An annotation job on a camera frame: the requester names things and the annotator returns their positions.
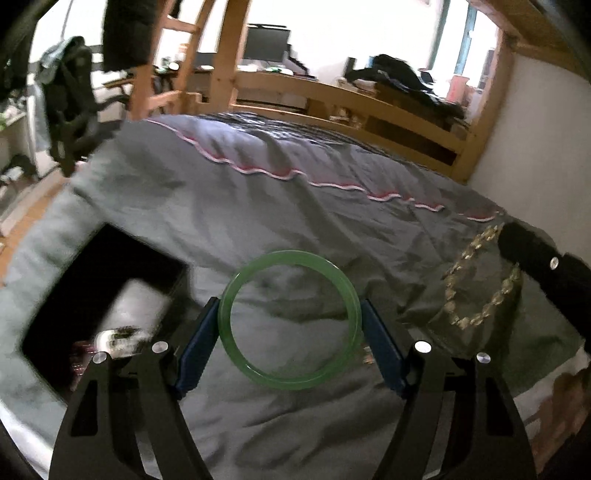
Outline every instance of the wall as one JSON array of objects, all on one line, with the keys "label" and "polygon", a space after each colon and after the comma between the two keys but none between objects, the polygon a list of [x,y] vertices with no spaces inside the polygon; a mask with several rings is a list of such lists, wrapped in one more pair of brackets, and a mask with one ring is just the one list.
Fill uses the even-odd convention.
[{"label": "wall", "polygon": [[[201,1],[185,0],[180,19],[193,22]],[[225,1],[218,0],[204,32],[200,51],[216,51]],[[286,25],[290,43],[313,75],[326,83],[340,76],[347,57],[363,68],[369,56],[387,53],[425,67],[441,11],[441,0],[252,0],[248,22]],[[165,32],[157,60],[172,56],[187,34]]]},{"label": "wall", "polygon": [[70,0],[59,0],[37,23],[29,55],[30,62],[39,60],[43,52],[60,41],[69,3]]},{"label": "wall", "polygon": [[591,85],[517,56],[470,185],[591,263]]}]

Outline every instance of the computer monitor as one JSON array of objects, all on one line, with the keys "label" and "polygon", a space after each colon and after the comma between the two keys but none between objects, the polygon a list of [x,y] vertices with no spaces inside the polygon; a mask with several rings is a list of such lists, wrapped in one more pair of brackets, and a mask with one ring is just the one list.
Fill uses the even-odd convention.
[{"label": "computer monitor", "polygon": [[213,52],[198,51],[195,55],[195,60],[193,60],[193,67],[196,69],[199,69],[204,65],[213,67],[213,59],[215,55],[216,54]]},{"label": "computer monitor", "polygon": [[290,30],[252,25],[248,27],[244,60],[282,62],[287,51]]}]

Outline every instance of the wooden post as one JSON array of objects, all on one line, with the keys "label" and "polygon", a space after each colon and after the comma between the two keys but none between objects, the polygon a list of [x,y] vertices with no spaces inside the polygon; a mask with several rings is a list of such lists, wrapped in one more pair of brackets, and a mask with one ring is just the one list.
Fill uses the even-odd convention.
[{"label": "wooden post", "polygon": [[453,163],[452,178],[460,183],[466,183],[476,168],[505,100],[515,63],[511,43],[511,38],[499,31],[499,43],[491,65],[494,74],[486,83],[479,111],[468,130],[464,149]]},{"label": "wooden post", "polygon": [[160,45],[162,30],[167,22],[168,14],[172,11],[175,0],[158,0],[158,11],[152,34],[152,47],[150,50],[150,61],[146,65],[137,67],[135,71],[134,89],[131,92],[131,108],[129,118],[141,120],[149,115],[148,99],[154,94],[152,89],[152,71],[154,56]]},{"label": "wooden post", "polygon": [[236,65],[244,54],[250,3],[250,0],[228,0],[213,62],[209,103],[203,105],[208,113],[228,111],[236,103],[234,79]]},{"label": "wooden post", "polygon": [[[201,43],[201,38],[203,37],[203,29],[207,24],[207,20],[209,19],[209,15],[212,12],[215,1],[216,0],[203,0],[203,5],[201,6],[201,10],[199,11],[199,15],[197,16],[197,20],[195,22],[195,30],[191,36],[191,40],[189,41],[189,46],[187,46],[185,59],[174,82],[175,90],[180,90],[181,92],[187,91],[187,83],[189,82],[189,77],[193,73],[193,61],[195,60],[197,50],[199,49],[199,44]],[[180,104],[183,101],[183,95],[179,96],[179,100],[180,101],[177,103],[174,113],[188,113],[185,111],[183,105]]]},{"label": "wooden post", "polygon": [[179,96],[183,103],[184,113],[187,115],[199,115],[201,108],[201,93],[197,92],[181,92]]}]

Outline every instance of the bed sheet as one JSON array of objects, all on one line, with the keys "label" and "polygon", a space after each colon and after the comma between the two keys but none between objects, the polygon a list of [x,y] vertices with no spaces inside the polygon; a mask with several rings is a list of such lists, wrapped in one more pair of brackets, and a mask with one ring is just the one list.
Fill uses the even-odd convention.
[{"label": "bed sheet", "polygon": [[[450,326],[442,312],[443,273],[486,225],[510,219],[468,187],[319,129],[231,114],[126,123],[15,254],[0,290],[0,399],[53,444],[65,407],[18,345],[60,273],[104,222],[188,263],[201,304],[259,255],[319,254],[386,322],[403,322],[454,355],[486,350],[512,393],[522,394],[581,345],[537,285],[525,277],[521,295],[476,329]],[[462,309],[478,311],[510,269],[496,248],[485,249],[458,285]],[[340,348],[343,313],[317,274],[274,267],[239,294],[233,330],[255,364],[299,374]],[[320,387],[273,391],[244,377],[218,343],[181,404],[214,477],[370,478],[404,403],[362,360],[360,348]]]}]

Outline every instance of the green bangle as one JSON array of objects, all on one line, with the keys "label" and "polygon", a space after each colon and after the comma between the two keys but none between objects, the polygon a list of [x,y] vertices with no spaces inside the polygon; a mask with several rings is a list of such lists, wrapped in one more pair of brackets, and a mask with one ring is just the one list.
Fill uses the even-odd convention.
[{"label": "green bangle", "polygon": [[[301,265],[311,268],[328,278],[345,301],[349,318],[346,347],[327,365],[311,375],[296,378],[281,378],[266,374],[246,360],[242,352],[238,349],[236,340],[234,340],[230,325],[230,313],[238,291],[255,273],[273,265]],[[346,366],[351,357],[353,357],[355,350],[361,343],[361,306],[359,305],[359,297],[353,284],[337,266],[309,252],[282,250],[254,259],[234,277],[222,295],[222,301],[217,315],[217,325],[222,344],[228,356],[234,365],[248,378],[266,387],[282,390],[303,390],[320,385],[322,382],[336,375]]]}]

